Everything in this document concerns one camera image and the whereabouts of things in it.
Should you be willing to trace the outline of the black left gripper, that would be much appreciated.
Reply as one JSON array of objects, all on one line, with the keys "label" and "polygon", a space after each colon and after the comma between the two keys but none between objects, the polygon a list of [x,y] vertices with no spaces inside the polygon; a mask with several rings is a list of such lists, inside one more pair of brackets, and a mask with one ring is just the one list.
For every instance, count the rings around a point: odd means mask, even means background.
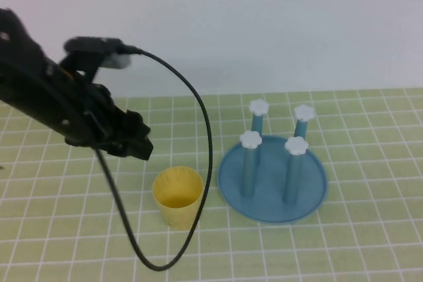
[{"label": "black left gripper", "polygon": [[67,144],[98,147],[112,156],[150,159],[151,128],[140,113],[117,107],[106,87],[58,74],[47,75],[42,82],[34,118],[63,135]]}]

